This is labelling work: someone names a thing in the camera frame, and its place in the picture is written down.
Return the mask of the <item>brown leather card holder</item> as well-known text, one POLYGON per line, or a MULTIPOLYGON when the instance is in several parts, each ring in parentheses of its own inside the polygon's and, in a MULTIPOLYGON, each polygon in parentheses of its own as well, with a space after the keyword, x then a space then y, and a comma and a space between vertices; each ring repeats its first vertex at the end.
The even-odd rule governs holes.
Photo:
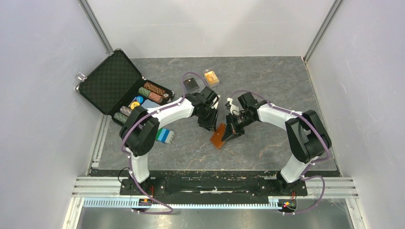
POLYGON ((226 125, 224 123, 220 123, 216 131, 214 131, 213 135, 210 138, 211 143, 218 150, 220 150, 225 144, 225 141, 222 140, 222 137, 225 133, 225 128, 226 125))

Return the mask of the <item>clear box with dark cards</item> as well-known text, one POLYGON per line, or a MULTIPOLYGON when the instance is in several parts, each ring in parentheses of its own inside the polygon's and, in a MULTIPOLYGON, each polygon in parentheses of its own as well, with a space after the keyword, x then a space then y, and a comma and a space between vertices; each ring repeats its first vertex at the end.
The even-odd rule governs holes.
POLYGON ((195 78, 189 78, 183 81, 183 86, 186 90, 186 94, 197 93, 200 91, 200 87, 195 78))

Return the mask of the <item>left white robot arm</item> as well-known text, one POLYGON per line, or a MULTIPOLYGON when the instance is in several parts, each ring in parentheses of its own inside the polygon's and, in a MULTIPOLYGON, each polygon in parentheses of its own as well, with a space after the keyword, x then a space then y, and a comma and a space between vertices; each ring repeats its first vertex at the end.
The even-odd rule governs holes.
POLYGON ((159 129, 195 116, 199 127, 214 131, 219 100, 220 95, 206 86, 199 93, 184 94, 166 105, 151 109, 136 107, 132 111, 119 135, 122 139, 121 151, 127 154, 134 191, 141 195, 149 191, 148 152, 155 144, 159 129))

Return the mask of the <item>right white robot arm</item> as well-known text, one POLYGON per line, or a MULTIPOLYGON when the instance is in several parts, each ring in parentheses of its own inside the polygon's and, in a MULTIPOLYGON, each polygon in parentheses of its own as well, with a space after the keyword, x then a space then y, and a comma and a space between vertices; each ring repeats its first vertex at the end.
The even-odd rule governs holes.
POLYGON ((231 97, 226 100, 229 114, 226 116, 222 142, 242 136, 244 128, 254 122, 269 123, 286 131, 291 157, 277 174, 276 189, 287 195, 295 189, 296 182, 326 153, 330 156, 331 139, 319 115, 313 111, 291 111, 271 103, 258 101, 256 94, 243 91, 238 97, 240 107, 233 104, 231 97))

